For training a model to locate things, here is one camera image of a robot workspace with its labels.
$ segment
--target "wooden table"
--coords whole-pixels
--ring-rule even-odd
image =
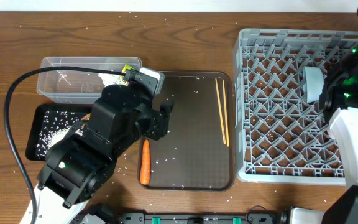
[[[39,68],[48,56],[126,56],[139,57],[156,70],[215,70],[232,78],[233,46],[246,27],[358,31],[358,18],[356,14],[0,12],[0,223],[18,222],[30,202],[2,121],[7,89],[19,75]],[[21,83],[11,103],[12,132],[33,184],[43,162],[28,161],[24,151],[36,107],[49,102],[37,94],[36,84],[37,76]],[[137,142],[127,150],[126,160],[119,158],[122,172],[90,203],[107,203],[119,212],[149,213],[245,213],[253,205],[326,210],[345,190],[237,179],[225,192],[146,190],[137,180],[138,149]]]

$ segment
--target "white cup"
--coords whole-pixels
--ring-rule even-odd
[[[303,92],[306,94],[306,102],[311,103],[319,100],[324,86],[323,73],[320,68],[304,66],[302,77],[306,81],[303,85]]]

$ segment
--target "clear plastic container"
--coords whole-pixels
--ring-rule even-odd
[[[46,57],[41,68],[74,66],[121,72],[125,65],[139,70],[142,61],[136,57]],[[104,87],[98,73],[60,70],[40,73],[37,93],[56,103],[92,104]]]

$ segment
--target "gray dish rack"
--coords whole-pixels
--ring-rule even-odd
[[[350,53],[358,32],[242,29],[233,51],[236,169],[243,182],[344,185],[336,141],[317,102],[307,104],[302,69]]]

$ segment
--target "white wall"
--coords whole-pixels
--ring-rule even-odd
[[[355,12],[358,0],[0,0],[0,11]]]

